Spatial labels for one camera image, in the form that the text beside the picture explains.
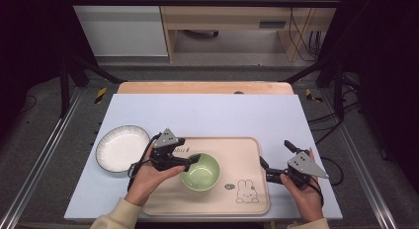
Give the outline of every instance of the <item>black fabric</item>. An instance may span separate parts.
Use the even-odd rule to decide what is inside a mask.
[[[363,111],[383,151],[399,163],[419,192],[419,171],[415,170],[419,158],[419,105],[415,102],[419,97],[418,1],[371,0],[334,61],[339,61],[344,71],[359,74]],[[322,48],[323,57],[347,29],[342,25],[359,12],[337,11]]]
[[[59,76],[64,56],[78,84],[85,85],[87,78],[71,56],[97,62],[72,6],[40,2],[40,10],[34,3],[37,0],[0,1],[1,138],[25,103],[28,90]]]

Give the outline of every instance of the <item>bowl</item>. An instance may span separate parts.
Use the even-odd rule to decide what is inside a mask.
[[[192,191],[207,191],[219,180],[220,168],[218,162],[211,155],[201,154],[200,160],[189,168],[188,172],[181,173],[181,180]]]

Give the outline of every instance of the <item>cartoon rabbit print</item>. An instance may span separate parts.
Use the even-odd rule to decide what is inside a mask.
[[[240,180],[238,182],[237,199],[238,203],[256,203],[259,202],[258,193],[250,180]]]

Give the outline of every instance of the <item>beige sleeve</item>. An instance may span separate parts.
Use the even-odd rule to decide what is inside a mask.
[[[133,205],[125,199],[120,198],[117,206],[108,213],[96,219],[91,229],[132,229],[138,219],[142,207]]]
[[[329,229],[329,224],[326,218],[322,218],[302,225],[290,225],[288,229]]]

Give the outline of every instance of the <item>beige tray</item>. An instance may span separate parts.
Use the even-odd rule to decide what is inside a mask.
[[[149,215],[263,214],[270,204],[267,184],[254,138],[186,138],[174,155],[211,154],[221,168],[218,183],[197,192],[183,185],[179,176],[165,181],[144,206]]]

